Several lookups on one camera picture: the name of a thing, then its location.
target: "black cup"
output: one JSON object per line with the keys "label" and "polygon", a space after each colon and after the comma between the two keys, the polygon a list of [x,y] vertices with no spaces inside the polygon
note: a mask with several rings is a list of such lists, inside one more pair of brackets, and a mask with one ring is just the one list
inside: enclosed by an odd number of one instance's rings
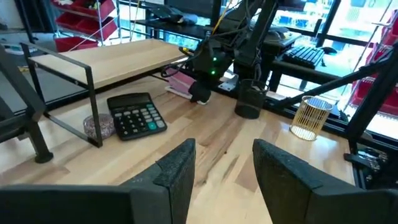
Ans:
{"label": "black cup", "polygon": [[242,80],[239,84],[239,98],[236,102],[235,113],[242,118],[257,119],[268,89],[266,83],[262,81]]}

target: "gold pen holder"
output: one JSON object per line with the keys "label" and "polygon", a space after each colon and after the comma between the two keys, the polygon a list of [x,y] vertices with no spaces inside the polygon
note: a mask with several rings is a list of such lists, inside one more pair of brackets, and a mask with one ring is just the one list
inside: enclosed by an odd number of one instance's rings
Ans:
{"label": "gold pen holder", "polygon": [[333,105],[314,96],[303,96],[290,131],[300,139],[316,140]]}

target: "wooden shelf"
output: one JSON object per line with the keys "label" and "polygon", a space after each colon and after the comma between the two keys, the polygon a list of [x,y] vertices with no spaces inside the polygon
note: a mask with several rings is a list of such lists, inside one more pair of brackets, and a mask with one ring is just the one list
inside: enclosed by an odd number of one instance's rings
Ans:
{"label": "wooden shelf", "polygon": [[[155,39],[61,54],[91,66],[95,88],[139,75],[186,57],[176,45]],[[87,84],[84,69],[77,65],[52,55],[41,55],[30,59]]]}

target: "calculator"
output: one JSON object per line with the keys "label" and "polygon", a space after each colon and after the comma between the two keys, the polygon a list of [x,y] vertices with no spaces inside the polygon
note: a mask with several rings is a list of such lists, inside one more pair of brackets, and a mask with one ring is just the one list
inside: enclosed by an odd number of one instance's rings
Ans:
{"label": "calculator", "polygon": [[159,133],[167,129],[149,93],[131,93],[107,99],[116,133],[122,141]]}

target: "black metal frame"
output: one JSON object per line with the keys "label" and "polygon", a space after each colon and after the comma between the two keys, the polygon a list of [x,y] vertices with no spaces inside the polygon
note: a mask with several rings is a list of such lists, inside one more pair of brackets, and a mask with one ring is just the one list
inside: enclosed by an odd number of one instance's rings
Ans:
{"label": "black metal frame", "polygon": [[[85,88],[86,90],[88,90],[88,94],[89,94],[89,98],[90,98],[90,104],[91,104],[91,110],[93,112],[93,121],[94,121],[94,127],[95,127],[95,134],[96,134],[96,139],[91,138],[87,135],[85,135],[84,133],[79,132],[78,130],[76,130],[75,128],[65,124],[64,122],[54,118],[51,114],[49,114],[48,111],[44,112],[44,116],[46,116],[48,119],[50,119],[51,121],[53,121],[54,123],[56,123],[57,125],[65,128],[66,130],[68,130],[69,132],[73,133],[74,135],[78,136],[79,138],[89,142],[90,144],[96,146],[96,147],[101,147],[103,145],[103,138],[101,135],[101,128],[100,128],[100,118],[98,115],[98,107],[97,107],[97,103],[96,103],[96,98],[95,98],[95,88],[94,88],[94,81],[93,81],[93,71],[91,69],[91,67],[89,65],[86,65],[84,63],[78,62],[72,58],[68,58],[64,55],[55,53],[51,50],[45,49],[43,47],[40,47],[38,45],[35,44],[31,44],[31,43],[21,43],[22,45],[22,49],[24,51],[24,55],[25,55],[25,59],[26,62],[28,64],[29,67],[29,71],[30,71],[30,75],[32,76],[33,79],[33,83],[34,83],[34,87],[36,89],[37,94],[39,95],[39,97],[45,101],[42,89],[40,87],[40,82],[39,82],[39,78],[37,76],[36,73],[36,66],[47,71],[50,72],[51,74],[54,74],[70,83],[73,83],[75,85],[78,85],[80,87]],[[33,47],[35,49],[37,49],[40,52],[46,53],[46,54],[50,54],[54,57],[57,57],[61,60],[67,61],[69,63],[72,63],[74,65],[77,65],[81,68],[83,68],[85,70],[85,74],[86,74],[86,79],[87,79],[87,84],[79,82],[78,80],[75,80],[74,78],[70,78],[68,76],[66,76],[65,74],[63,74],[62,72],[58,72],[56,70],[53,70],[51,68],[46,67],[45,65],[41,65],[39,63],[35,63],[32,59],[31,59],[31,54],[29,52],[29,47]]]}
{"label": "black metal frame", "polygon": [[[102,86],[101,88],[95,89],[94,83],[93,83],[93,73],[92,73],[92,69],[89,65],[86,65],[84,63],[78,62],[72,58],[68,58],[64,55],[52,52],[51,50],[45,49],[43,47],[40,47],[38,45],[35,44],[31,44],[31,43],[21,43],[22,45],[22,49],[24,51],[24,55],[25,55],[25,59],[26,62],[28,64],[29,67],[29,71],[30,74],[32,76],[33,79],[33,83],[34,83],[34,87],[36,89],[37,94],[39,95],[39,97],[41,99],[43,99],[43,101],[45,102],[45,97],[43,95],[42,89],[40,87],[40,82],[36,73],[36,67],[37,68],[41,68],[53,75],[56,75],[70,83],[73,83],[75,85],[78,85],[80,87],[83,87],[85,90],[76,93],[73,96],[66,96],[64,99],[62,100],[56,100],[56,101],[52,101],[52,102],[47,102],[46,103],[46,109],[44,112],[44,116],[46,116],[49,120],[53,121],[54,123],[56,123],[57,125],[61,126],[62,128],[66,129],[67,131],[71,132],[72,134],[78,136],[79,138],[81,138],[82,140],[85,140],[86,142],[96,146],[96,147],[101,147],[103,145],[103,138],[101,136],[101,129],[100,129],[100,119],[99,119],[99,115],[98,115],[98,107],[96,104],[96,94],[98,93],[102,93],[104,91],[108,91],[110,89],[116,88],[118,86],[136,81],[138,79],[147,77],[149,75],[152,75],[153,73],[159,72],[160,68],[155,68],[153,70],[149,70],[147,72],[144,72],[140,75],[135,75],[133,77],[127,78],[125,80],[121,80],[115,83],[112,83],[110,85],[106,85],[106,86]],[[54,57],[57,57],[59,59],[65,60],[69,63],[72,63],[74,65],[78,65],[81,68],[85,69],[85,74],[86,74],[86,78],[87,78],[87,84],[86,83],[82,83],[74,78],[71,78],[65,74],[63,74],[62,72],[56,71],[54,69],[48,68],[45,65],[36,63],[35,61],[33,61],[31,59],[31,54],[29,52],[29,47],[33,47],[36,48],[37,50],[44,52],[46,54],[50,54],[53,55]],[[67,104],[70,103],[74,103],[78,100],[82,100],[85,98],[89,98],[90,99],[90,105],[91,105],[91,110],[93,113],[93,120],[94,120],[94,124],[95,124],[95,133],[96,136],[98,136],[96,139],[91,138],[89,136],[87,136],[84,133],[81,133],[79,130],[76,130],[75,128],[71,127],[69,124],[64,123],[63,121],[57,119],[56,117],[54,117],[53,115],[51,115],[49,113],[50,110],[54,110],[55,108],[59,108],[61,106],[65,106]]]}

